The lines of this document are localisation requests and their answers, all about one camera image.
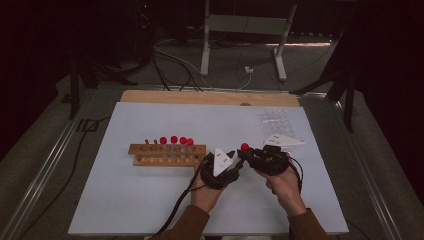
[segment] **brown sleeve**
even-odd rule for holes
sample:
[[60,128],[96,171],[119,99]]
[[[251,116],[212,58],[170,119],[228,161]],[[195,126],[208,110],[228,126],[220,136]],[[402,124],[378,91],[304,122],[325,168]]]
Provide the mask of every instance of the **brown sleeve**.
[[330,239],[309,208],[304,214],[288,217],[288,219],[296,240]]
[[172,229],[156,236],[155,240],[199,240],[209,220],[209,214],[189,205]]

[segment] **wooden peg board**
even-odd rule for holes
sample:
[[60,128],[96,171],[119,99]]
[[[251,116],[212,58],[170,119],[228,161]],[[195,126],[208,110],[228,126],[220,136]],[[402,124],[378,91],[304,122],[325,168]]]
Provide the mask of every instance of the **wooden peg board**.
[[206,145],[190,150],[180,144],[131,144],[128,154],[134,155],[134,166],[192,167],[206,156]]

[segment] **red knob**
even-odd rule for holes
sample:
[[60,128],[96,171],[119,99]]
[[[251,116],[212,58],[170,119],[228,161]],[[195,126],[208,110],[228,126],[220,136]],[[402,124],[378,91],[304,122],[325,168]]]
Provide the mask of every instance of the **red knob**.
[[243,152],[247,152],[249,150],[249,144],[243,143],[240,148]]
[[160,144],[166,144],[166,137],[161,137],[159,139]]
[[187,139],[185,137],[180,137],[180,144],[186,144]]
[[192,138],[187,138],[187,145],[188,146],[191,146],[191,145],[193,145],[193,139]]
[[178,137],[177,136],[172,136],[171,137],[171,143],[177,143],[178,142]]

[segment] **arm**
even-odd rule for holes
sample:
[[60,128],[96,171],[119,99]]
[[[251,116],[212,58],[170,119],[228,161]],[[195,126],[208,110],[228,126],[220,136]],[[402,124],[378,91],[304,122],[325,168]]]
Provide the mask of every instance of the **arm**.
[[297,176],[291,167],[275,176],[261,172],[258,174],[266,178],[266,186],[277,195],[278,203],[287,213],[296,240],[329,239],[312,210],[306,208],[300,196]]
[[215,190],[205,186],[197,176],[191,191],[191,205],[187,206],[184,213],[172,229],[155,236],[154,240],[199,240],[203,229],[209,220],[209,212],[215,207],[219,196],[224,190]]

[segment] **dark background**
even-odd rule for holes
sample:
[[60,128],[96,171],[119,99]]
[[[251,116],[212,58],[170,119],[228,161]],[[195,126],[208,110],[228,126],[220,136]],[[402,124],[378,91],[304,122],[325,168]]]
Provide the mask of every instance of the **dark background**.
[[[69,74],[69,54],[76,47],[102,64],[117,66],[118,59],[148,54],[143,48],[134,53],[133,48],[127,47],[136,41],[149,44],[135,34],[134,28],[143,31],[147,25],[153,29],[160,27],[170,36],[186,41],[190,37],[187,26],[196,28],[203,24],[203,1],[138,1],[146,3],[145,9],[134,8],[136,1],[119,2],[2,2],[0,100],[4,117],[0,159],[55,99],[55,84]],[[234,2],[228,2],[216,1],[211,11],[232,11]],[[279,1],[273,3],[275,12],[267,11],[269,8],[252,12],[256,2],[237,1],[238,14],[272,17],[286,12],[286,4],[278,5]],[[424,9],[415,0],[358,1],[358,5],[346,0],[305,2],[298,7],[292,34],[340,38],[323,75],[346,66],[360,69],[356,89],[364,93],[423,201],[424,21],[420,15]],[[121,22],[110,21],[115,14]]]

